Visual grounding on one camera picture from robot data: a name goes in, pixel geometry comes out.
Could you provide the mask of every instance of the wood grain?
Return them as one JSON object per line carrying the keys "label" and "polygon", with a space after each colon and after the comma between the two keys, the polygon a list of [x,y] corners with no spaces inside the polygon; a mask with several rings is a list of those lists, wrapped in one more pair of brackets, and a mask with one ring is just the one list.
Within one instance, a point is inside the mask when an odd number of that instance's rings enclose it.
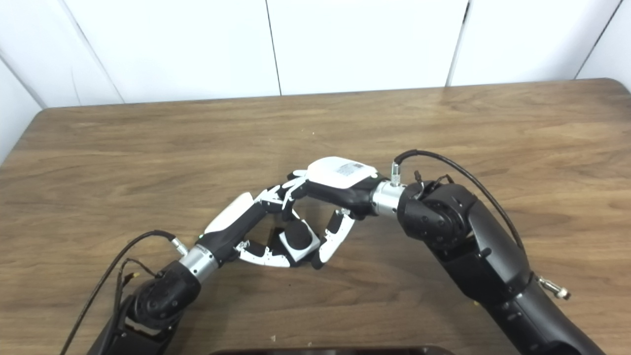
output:
{"label": "wood grain", "polygon": [[[58,352],[136,235],[160,228],[190,245],[239,193],[315,159],[339,155],[387,172],[409,148],[477,174],[514,219],[535,271],[572,291],[561,309],[607,354],[627,354],[630,117],[631,95],[611,80],[46,110],[0,167],[0,354]],[[416,167],[456,176],[418,159],[406,161],[408,181]],[[312,200],[298,208],[320,230],[332,209]],[[153,268],[177,258],[162,240],[131,255]],[[71,354],[94,341],[112,294],[110,281]],[[307,344],[516,354],[424,246],[384,219],[356,225],[320,271],[226,265],[170,353]]]}

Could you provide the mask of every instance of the robotic hand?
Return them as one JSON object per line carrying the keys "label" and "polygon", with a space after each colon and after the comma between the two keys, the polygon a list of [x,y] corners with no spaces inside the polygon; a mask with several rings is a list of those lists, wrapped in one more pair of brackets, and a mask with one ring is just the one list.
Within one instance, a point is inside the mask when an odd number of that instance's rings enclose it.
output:
{"label": "robotic hand", "polygon": [[[515,242],[484,204],[449,176],[400,183],[404,159],[425,155],[463,173],[500,212]],[[392,163],[391,178],[369,165],[339,157],[319,159],[289,181],[261,192],[240,195],[206,228],[195,246],[167,265],[158,277],[122,302],[89,355],[159,355],[170,342],[185,308],[201,283],[226,262],[240,258],[257,265],[296,267],[304,261],[320,269],[344,241],[356,220],[386,216],[411,238],[424,242],[458,288],[480,303],[523,355],[604,355],[543,292],[568,299],[566,289],[530,269],[519,235],[497,201],[469,172],[431,152],[410,150]],[[294,211],[311,197],[339,207],[319,238]],[[281,214],[284,230],[272,233],[267,246],[244,240],[267,214]],[[149,328],[143,332],[138,328]]]}

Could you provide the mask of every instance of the cable connector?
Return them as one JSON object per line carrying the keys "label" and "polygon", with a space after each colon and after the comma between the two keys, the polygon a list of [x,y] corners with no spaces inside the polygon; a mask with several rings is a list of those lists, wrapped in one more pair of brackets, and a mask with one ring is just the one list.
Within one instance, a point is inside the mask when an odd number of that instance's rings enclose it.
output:
{"label": "cable connector", "polygon": [[401,185],[401,166],[396,162],[392,162],[392,170],[390,172],[390,185]]}
{"label": "cable connector", "polygon": [[537,282],[544,290],[552,292],[556,298],[562,298],[567,301],[572,296],[565,287],[561,287],[550,280],[537,276]]}
{"label": "cable connector", "polygon": [[188,255],[189,250],[186,248],[186,245],[184,245],[179,239],[174,238],[173,240],[171,240],[171,244],[175,246],[175,250],[177,250],[178,253],[182,254],[182,256]]}

